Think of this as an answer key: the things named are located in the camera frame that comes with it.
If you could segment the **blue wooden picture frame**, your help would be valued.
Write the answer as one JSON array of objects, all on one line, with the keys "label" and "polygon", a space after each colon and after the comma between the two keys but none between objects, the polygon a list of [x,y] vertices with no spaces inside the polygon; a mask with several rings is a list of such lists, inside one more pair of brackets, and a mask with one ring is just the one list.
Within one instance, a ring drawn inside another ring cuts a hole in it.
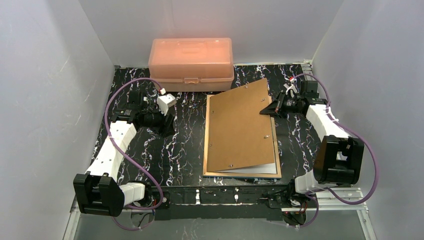
[{"label": "blue wooden picture frame", "polygon": [[275,169],[276,174],[258,174],[258,173],[235,173],[235,172],[212,172],[207,170],[208,153],[209,153],[209,126],[210,126],[210,98],[212,94],[208,94],[206,97],[206,117],[205,117],[205,132],[204,132],[204,151],[203,151],[203,164],[202,164],[202,176],[208,177],[220,177],[220,178],[240,178],[240,179],[281,179],[282,171],[279,157],[279,149],[275,127],[275,120],[271,118],[272,123],[272,137],[273,137],[273,148],[275,158]]}]

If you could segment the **brown cardboard backing board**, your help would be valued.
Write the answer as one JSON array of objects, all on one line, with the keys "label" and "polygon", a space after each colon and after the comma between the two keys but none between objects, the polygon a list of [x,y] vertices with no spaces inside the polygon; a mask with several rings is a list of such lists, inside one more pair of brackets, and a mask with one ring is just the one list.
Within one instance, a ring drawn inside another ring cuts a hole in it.
[{"label": "brown cardboard backing board", "polygon": [[265,78],[212,95],[209,172],[275,163],[271,117],[260,114],[269,103]]}]

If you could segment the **hot air balloon photo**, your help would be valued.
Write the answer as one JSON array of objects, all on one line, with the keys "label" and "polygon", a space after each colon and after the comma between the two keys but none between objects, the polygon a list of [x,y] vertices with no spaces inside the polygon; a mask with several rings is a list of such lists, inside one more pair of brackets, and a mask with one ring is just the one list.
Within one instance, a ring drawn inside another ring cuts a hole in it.
[{"label": "hot air balloon photo", "polygon": [[254,166],[247,166],[242,168],[219,170],[222,173],[240,173],[240,174],[277,174],[277,167],[275,163],[260,164]]}]

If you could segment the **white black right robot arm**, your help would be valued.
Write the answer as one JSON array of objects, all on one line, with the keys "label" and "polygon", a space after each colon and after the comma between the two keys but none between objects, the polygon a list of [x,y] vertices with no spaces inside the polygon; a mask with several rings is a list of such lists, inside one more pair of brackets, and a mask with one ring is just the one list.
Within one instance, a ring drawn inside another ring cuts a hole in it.
[{"label": "white black right robot arm", "polygon": [[319,96],[317,81],[303,82],[299,92],[292,88],[282,90],[259,113],[274,118],[286,118],[289,113],[302,114],[321,140],[313,169],[294,179],[297,193],[358,182],[365,144],[337,125],[328,100]]}]

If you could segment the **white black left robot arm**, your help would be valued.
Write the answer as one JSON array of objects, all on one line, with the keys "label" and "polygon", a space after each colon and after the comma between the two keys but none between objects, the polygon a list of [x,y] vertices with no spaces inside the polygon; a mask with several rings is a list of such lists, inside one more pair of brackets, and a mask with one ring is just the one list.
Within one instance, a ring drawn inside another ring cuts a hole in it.
[{"label": "white black left robot arm", "polygon": [[84,174],[73,180],[76,200],[84,214],[117,217],[124,207],[152,199],[152,185],[133,181],[118,185],[118,171],[125,152],[140,128],[149,128],[162,138],[175,133],[175,117],[169,112],[176,104],[170,93],[160,94],[156,103],[149,102],[143,92],[131,93],[127,103],[113,112],[107,137]]}]

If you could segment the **translucent pink plastic storage box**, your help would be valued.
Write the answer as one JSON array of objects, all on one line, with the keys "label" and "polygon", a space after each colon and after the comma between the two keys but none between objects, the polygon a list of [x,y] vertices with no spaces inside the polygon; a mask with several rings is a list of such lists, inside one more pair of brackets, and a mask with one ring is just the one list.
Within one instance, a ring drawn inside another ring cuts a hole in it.
[{"label": "translucent pink plastic storage box", "polygon": [[167,92],[223,92],[234,80],[230,38],[157,38],[148,60],[155,87]]}]

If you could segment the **aluminium right side rail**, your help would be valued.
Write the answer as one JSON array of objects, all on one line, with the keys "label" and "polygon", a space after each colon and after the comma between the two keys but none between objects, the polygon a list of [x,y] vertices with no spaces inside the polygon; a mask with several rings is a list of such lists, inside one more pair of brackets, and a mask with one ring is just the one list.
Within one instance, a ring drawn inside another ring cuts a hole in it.
[{"label": "aluminium right side rail", "polygon": [[[301,69],[304,74],[313,75],[312,65],[310,63],[302,63]],[[302,76],[301,88],[304,88],[308,96],[320,97],[319,87],[320,84],[311,76]]]}]

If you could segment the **aluminium front mounting rail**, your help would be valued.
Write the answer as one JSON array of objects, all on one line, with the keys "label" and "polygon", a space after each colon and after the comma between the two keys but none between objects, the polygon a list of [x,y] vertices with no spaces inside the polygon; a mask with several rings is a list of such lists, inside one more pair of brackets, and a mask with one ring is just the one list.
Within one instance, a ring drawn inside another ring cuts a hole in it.
[{"label": "aluminium front mounting rail", "polygon": [[315,197],[318,205],[326,210],[367,210],[365,202],[351,204],[360,201],[363,194],[359,188],[337,187],[335,193],[342,197],[338,200],[329,191],[319,191],[316,193],[296,193],[289,185],[245,185],[245,186],[186,186],[186,187],[165,187],[163,194],[156,188],[148,188],[141,200],[133,203],[125,203],[125,208],[131,206],[135,208],[153,207],[159,200],[162,203],[159,209],[168,209],[174,206],[251,206],[264,204],[271,209],[295,210],[300,207],[315,207],[312,201]]}]

